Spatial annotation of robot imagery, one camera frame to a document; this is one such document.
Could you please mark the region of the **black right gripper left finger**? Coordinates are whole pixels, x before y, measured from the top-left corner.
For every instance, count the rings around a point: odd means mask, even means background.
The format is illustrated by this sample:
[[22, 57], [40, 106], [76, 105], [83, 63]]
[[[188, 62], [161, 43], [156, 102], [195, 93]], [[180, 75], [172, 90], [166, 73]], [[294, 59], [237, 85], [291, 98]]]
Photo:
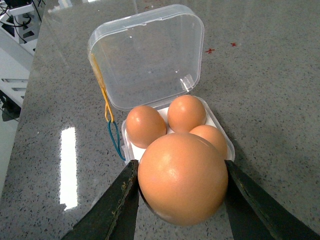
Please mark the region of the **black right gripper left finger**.
[[139, 206], [137, 160], [131, 160], [63, 240], [133, 240]]

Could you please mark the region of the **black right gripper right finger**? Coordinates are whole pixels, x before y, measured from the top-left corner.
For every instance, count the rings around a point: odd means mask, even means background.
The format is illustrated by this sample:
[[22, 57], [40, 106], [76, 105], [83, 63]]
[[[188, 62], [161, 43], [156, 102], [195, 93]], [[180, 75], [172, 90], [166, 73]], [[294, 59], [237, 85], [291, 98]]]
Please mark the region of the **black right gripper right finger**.
[[233, 161], [225, 161], [225, 199], [235, 240], [318, 240], [320, 235], [282, 207]]

